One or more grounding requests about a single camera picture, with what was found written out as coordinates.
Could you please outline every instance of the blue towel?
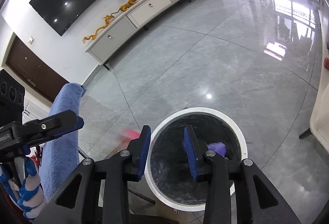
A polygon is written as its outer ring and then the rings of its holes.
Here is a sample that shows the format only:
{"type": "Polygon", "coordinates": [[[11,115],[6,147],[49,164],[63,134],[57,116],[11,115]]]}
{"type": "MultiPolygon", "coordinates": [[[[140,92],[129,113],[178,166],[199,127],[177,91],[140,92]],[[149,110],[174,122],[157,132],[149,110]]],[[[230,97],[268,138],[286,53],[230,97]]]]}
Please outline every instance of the blue towel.
{"type": "MultiPolygon", "coordinates": [[[[80,99],[85,92],[86,89],[79,84],[64,85],[50,109],[49,116],[67,110],[72,110],[78,115],[80,99]]],[[[47,202],[78,163],[78,131],[73,131],[45,144],[39,175],[47,202]]]]}

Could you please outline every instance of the metal screw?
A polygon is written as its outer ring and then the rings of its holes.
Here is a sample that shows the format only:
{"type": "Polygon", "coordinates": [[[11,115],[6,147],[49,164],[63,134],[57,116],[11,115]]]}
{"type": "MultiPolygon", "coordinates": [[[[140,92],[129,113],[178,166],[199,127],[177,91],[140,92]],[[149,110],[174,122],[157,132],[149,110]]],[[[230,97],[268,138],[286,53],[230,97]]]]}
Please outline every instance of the metal screw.
{"type": "Polygon", "coordinates": [[[212,150],[206,151],[206,156],[213,157],[215,155],[216,155],[216,153],[214,151],[212,151],[212,150]]]}
{"type": "Polygon", "coordinates": [[[83,165],[90,165],[92,163],[92,159],[91,158],[85,158],[82,160],[82,164],[83,165]]]}
{"type": "Polygon", "coordinates": [[[122,151],[120,152],[120,155],[121,155],[122,157],[126,157],[126,156],[130,155],[130,151],[128,151],[128,150],[122,150],[122,151]]]}
{"type": "Polygon", "coordinates": [[[250,159],[245,159],[245,160],[243,160],[243,163],[247,166],[251,166],[254,162],[250,159]]]}

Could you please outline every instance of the golden dragon figurine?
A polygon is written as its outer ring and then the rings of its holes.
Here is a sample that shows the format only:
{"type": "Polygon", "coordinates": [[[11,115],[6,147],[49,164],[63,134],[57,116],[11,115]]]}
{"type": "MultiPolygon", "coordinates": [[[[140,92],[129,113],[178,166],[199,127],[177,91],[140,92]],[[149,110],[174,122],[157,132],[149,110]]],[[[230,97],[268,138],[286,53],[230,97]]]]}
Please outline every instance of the golden dragon figurine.
{"type": "Polygon", "coordinates": [[[98,31],[99,30],[102,30],[106,27],[108,27],[111,23],[110,23],[110,20],[112,18],[114,18],[113,14],[117,14],[119,13],[120,11],[126,11],[128,10],[132,5],[136,4],[137,3],[137,0],[128,0],[128,2],[124,5],[122,5],[119,10],[117,12],[114,12],[114,13],[111,13],[111,15],[106,15],[105,17],[103,17],[104,21],[105,21],[105,25],[101,26],[101,27],[98,27],[95,31],[95,34],[94,35],[90,35],[90,36],[85,36],[82,40],[83,43],[86,42],[86,40],[95,40],[96,37],[97,37],[97,34],[98,34],[98,31]]]}

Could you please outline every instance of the black trash bag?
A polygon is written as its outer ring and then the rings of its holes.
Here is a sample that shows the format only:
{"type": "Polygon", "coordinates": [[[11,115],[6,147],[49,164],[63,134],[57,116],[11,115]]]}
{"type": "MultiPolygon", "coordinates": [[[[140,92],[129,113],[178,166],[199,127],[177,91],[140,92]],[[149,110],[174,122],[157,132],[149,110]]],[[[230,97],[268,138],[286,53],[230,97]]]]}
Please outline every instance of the black trash bag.
{"type": "Polygon", "coordinates": [[[156,186],[170,200],[184,205],[200,205],[206,202],[208,182],[197,183],[191,176],[182,144],[187,125],[191,125],[196,137],[207,144],[224,143],[225,157],[230,160],[240,162],[241,149],[228,125],[214,116],[201,113],[174,121],[158,136],[150,157],[151,174],[156,186]]]}

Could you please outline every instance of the chair leg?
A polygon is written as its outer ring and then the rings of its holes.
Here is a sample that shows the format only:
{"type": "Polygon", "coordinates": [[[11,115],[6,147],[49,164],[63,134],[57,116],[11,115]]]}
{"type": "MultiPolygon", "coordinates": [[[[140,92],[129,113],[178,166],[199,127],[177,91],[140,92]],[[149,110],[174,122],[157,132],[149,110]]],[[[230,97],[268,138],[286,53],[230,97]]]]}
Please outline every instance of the chair leg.
{"type": "Polygon", "coordinates": [[[300,135],[299,135],[299,138],[300,139],[305,139],[306,137],[308,137],[309,135],[311,135],[312,133],[311,133],[311,131],[310,131],[310,129],[307,129],[306,131],[304,131],[303,133],[301,133],[300,135]]]}
{"type": "Polygon", "coordinates": [[[103,66],[104,66],[107,70],[110,70],[110,69],[107,67],[106,63],[104,63],[103,66]]]}
{"type": "Polygon", "coordinates": [[[149,202],[149,203],[155,205],[155,201],[152,200],[151,198],[148,198],[148,197],[146,197],[145,195],[142,195],[141,193],[136,192],[136,191],[133,191],[133,190],[131,190],[131,189],[129,189],[129,188],[128,188],[128,191],[131,192],[132,194],[138,196],[139,198],[141,198],[141,199],[143,199],[143,200],[145,200],[145,201],[147,201],[147,202],[149,202]]]}

